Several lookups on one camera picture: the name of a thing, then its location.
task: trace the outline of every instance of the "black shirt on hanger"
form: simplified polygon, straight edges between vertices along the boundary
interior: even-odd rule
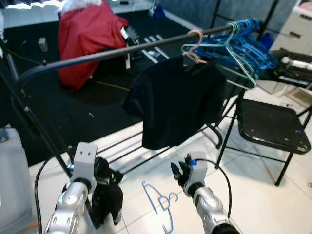
[[[182,56],[172,58],[138,75],[123,108],[143,119],[143,147],[177,146],[219,120],[225,82],[214,61],[189,68]]]

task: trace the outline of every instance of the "red bag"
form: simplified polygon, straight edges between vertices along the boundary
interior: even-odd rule
[[[70,59],[101,52],[108,47],[126,46],[120,34],[128,21],[116,16],[106,1],[101,6],[89,5],[67,12],[60,17],[58,49],[60,59]],[[60,69],[58,74],[64,86],[79,90],[96,70],[99,61]]]

